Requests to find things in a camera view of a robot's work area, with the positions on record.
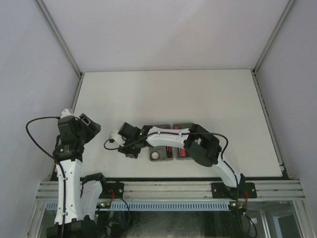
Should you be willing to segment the black tape roll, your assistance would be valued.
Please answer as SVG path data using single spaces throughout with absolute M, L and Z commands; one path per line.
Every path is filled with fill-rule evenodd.
M 158 160 L 159 159 L 159 152 L 154 151 L 151 153 L 151 159 L 152 160 Z

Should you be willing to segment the grey plastic tool case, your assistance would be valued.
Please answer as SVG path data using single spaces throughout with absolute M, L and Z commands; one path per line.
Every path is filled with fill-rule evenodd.
M 177 125 L 178 129 L 184 129 L 184 128 L 190 128 L 192 126 L 192 122 L 187 122 L 187 123 L 176 123 L 173 125 L 170 124 L 157 124 L 155 125 L 158 128 L 163 128 L 163 129 L 174 129 L 174 126 Z M 166 162 L 166 161 L 171 161 L 173 159 L 177 160 L 191 160 L 192 158 L 189 156 L 189 154 L 186 152 L 187 157 L 181 158 L 180 157 L 180 149 L 181 148 L 176 148 L 176 147 L 171 147 L 172 148 L 172 153 L 173 157 L 168 158 L 166 156 L 166 146 L 158 146 L 158 147 L 150 147 L 149 148 L 149 159 L 151 162 Z M 152 160 L 151 159 L 151 153 L 157 151 L 159 152 L 159 159 L 158 160 Z

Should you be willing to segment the red utility knife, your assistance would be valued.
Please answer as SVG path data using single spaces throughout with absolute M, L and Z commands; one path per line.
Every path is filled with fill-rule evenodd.
M 169 147 L 169 146 L 166 146 L 166 156 L 168 158 L 172 158 L 173 157 L 172 148 Z

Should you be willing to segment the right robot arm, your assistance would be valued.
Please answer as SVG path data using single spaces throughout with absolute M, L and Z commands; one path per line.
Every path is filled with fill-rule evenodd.
M 245 177 L 236 170 L 224 156 L 218 136 L 228 139 L 218 133 L 211 133 L 198 124 L 184 129 L 165 129 L 153 125 L 145 125 L 141 129 L 124 123 L 118 131 L 111 133 L 112 139 L 119 144 L 118 151 L 129 158 L 138 158 L 145 147 L 175 147 L 184 149 L 199 165 L 211 167 L 222 179 L 228 194 L 234 198 L 245 192 Z

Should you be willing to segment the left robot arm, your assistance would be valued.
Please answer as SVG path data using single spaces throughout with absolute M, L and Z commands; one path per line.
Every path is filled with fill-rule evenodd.
M 96 238 L 94 220 L 99 198 L 108 194 L 101 173 L 80 180 L 84 146 L 101 130 L 85 114 L 79 117 L 65 109 L 57 121 L 58 143 L 53 151 L 57 161 L 58 204 L 54 225 L 46 229 L 48 238 Z

